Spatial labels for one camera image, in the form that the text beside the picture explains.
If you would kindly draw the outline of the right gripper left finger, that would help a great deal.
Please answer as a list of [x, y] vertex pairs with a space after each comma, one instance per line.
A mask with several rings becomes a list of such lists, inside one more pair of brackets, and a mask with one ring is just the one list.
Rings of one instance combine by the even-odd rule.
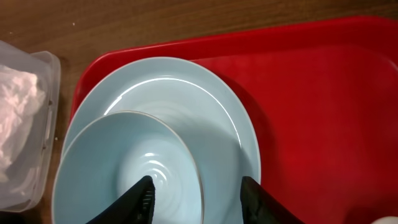
[[87, 224], [151, 224], [154, 207], [155, 186], [146, 175]]

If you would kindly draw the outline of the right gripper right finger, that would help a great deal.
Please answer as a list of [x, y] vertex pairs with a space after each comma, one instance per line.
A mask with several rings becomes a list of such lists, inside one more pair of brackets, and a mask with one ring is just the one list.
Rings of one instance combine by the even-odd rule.
[[303, 224], [250, 176], [242, 178], [240, 201], [244, 224]]

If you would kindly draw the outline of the light blue bowl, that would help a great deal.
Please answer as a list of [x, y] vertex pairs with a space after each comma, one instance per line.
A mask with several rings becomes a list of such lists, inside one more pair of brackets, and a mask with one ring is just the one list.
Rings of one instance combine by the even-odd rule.
[[84, 127], [60, 162], [54, 223], [88, 223], [144, 176], [152, 177], [152, 223], [202, 223], [203, 187], [180, 136], [146, 113], [120, 111]]

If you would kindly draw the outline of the light blue plate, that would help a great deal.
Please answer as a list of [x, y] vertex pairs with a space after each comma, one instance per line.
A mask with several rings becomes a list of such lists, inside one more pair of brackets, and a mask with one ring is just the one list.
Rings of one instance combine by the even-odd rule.
[[82, 101], [64, 145], [94, 119], [124, 110], [159, 118], [192, 149], [205, 179], [206, 223], [243, 222], [241, 179], [261, 179], [261, 157], [249, 115], [222, 79], [201, 65], [172, 57], [119, 67]]

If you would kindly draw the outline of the white napkin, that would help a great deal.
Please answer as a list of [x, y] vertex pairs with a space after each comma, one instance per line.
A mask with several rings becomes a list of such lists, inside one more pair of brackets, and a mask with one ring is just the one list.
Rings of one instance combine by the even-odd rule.
[[32, 129], [33, 118], [46, 97], [34, 73], [1, 65], [1, 182], [22, 152]]

